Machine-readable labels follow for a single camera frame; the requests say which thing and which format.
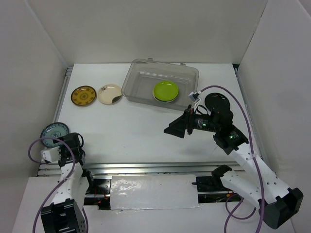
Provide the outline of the yellow patterned plate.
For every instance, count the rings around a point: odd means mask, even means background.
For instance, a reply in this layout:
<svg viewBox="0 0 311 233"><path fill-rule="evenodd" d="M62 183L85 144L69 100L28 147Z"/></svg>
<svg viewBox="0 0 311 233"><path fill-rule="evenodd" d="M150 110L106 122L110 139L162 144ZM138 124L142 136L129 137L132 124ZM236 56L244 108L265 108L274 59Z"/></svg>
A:
<svg viewBox="0 0 311 233"><path fill-rule="evenodd" d="M88 85L80 86L73 90L70 99L71 102L79 107L85 107L92 104L97 97L95 89Z"/></svg>

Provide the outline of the small blue floral plate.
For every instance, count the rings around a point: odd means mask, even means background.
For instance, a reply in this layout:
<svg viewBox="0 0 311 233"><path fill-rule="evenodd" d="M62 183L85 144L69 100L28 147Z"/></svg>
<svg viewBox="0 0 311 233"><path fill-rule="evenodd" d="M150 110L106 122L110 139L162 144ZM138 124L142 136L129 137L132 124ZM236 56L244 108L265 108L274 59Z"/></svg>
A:
<svg viewBox="0 0 311 233"><path fill-rule="evenodd" d="M175 98L173 98L173 99L171 99L171 100L160 100L160 99L157 98L156 96L153 96L153 97L154 97L154 99L155 99L156 101L159 101L159 102L166 102L166 103L173 102L173 101L175 101L175 100L177 99L177 97L175 97Z"/></svg>

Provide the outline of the large blue floral plate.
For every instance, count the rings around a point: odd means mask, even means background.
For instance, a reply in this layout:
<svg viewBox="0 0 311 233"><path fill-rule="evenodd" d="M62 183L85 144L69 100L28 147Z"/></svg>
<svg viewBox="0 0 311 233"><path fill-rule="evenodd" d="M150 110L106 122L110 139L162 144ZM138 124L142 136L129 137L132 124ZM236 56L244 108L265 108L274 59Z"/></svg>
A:
<svg viewBox="0 0 311 233"><path fill-rule="evenodd" d="M59 138L69 134L69 128L66 124L62 122L55 122L48 125L42 132L40 137L53 137ZM56 143L53 142L52 139L43 139L42 144L47 148L54 148L61 145L58 141Z"/></svg>

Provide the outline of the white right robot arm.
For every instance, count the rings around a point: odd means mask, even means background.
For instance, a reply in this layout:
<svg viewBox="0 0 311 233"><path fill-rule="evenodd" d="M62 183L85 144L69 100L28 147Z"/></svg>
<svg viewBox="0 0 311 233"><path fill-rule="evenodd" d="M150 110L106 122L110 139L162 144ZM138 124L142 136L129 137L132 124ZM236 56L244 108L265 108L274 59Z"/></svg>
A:
<svg viewBox="0 0 311 233"><path fill-rule="evenodd" d="M230 189L259 210L260 219L272 229L278 229L292 218L303 200L299 188L290 188L254 152L250 138L233 125L229 107L211 108L210 114L197 114L189 106L182 116L171 122L164 133L179 138L193 130L213 132L217 146L231 156L254 181L240 177L231 167L221 165L212 171L212 186Z"/></svg>

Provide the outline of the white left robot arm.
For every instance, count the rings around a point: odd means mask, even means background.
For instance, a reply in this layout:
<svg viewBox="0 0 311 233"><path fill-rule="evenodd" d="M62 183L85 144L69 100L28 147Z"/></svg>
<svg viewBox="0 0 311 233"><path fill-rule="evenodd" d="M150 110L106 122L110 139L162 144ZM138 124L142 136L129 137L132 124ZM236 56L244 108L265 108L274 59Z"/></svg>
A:
<svg viewBox="0 0 311 233"><path fill-rule="evenodd" d="M69 133L53 138L55 147L41 151L47 163L57 162L61 177L54 188L50 205L43 207L40 217L46 233L87 233L88 220L83 209L85 194L92 193L96 182L83 168L85 152L83 137Z"/></svg>

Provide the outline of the lime green plate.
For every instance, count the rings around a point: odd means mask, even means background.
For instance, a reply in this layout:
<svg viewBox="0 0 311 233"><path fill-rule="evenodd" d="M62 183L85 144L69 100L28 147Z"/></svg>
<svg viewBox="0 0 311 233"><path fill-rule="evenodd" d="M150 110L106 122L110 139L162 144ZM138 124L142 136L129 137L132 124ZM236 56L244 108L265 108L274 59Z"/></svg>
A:
<svg viewBox="0 0 311 233"><path fill-rule="evenodd" d="M156 96L160 100L171 100L177 97L178 94L179 88L172 81L161 81L153 88L153 96Z"/></svg>

